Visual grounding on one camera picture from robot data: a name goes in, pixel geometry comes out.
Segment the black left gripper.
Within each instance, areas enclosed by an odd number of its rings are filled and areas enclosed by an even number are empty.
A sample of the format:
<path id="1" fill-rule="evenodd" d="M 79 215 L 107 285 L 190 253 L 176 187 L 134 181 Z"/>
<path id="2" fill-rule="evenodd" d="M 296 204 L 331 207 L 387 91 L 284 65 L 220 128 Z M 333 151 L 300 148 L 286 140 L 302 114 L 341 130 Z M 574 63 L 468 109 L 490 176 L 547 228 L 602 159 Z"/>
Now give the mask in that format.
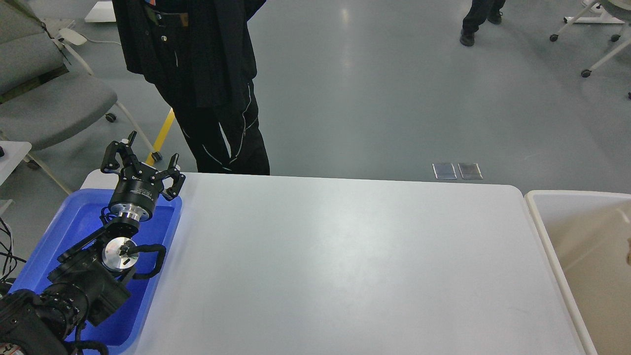
<path id="1" fill-rule="evenodd" d="M 159 196 L 162 195 L 167 201 L 178 197 L 186 176 L 178 168 L 178 153 L 172 155 L 164 171 L 142 168 L 132 149 L 136 135 L 137 131 L 131 131 L 126 143 L 112 141 L 108 144 L 101 163 L 101 172 L 119 175 L 108 204 L 109 210 L 118 215 L 131 212 L 138 216 L 136 220 L 149 220 L 154 214 Z M 164 181 L 169 179 L 171 186 L 165 187 Z"/>

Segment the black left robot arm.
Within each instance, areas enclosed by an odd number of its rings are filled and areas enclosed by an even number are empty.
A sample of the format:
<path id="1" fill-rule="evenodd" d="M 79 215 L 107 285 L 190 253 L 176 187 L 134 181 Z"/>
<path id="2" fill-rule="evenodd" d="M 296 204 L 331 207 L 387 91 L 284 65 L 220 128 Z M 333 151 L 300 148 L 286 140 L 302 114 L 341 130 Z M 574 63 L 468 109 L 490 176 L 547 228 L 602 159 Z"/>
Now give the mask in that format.
<path id="1" fill-rule="evenodd" d="M 164 265 L 162 244 L 138 245 L 133 236 L 150 220 L 159 197 L 178 197 L 185 175 L 178 153 L 159 171 L 138 160 L 132 150 L 136 132 L 106 147 L 101 171 L 118 176 L 102 226 L 57 257 L 48 275 L 50 285 L 37 294 L 25 288 L 1 299 L 3 355 L 81 355 L 92 349 L 109 353 L 98 341 L 84 341 L 87 323 L 100 325 L 131 297 L 131 280 L 149 280 Z"/>

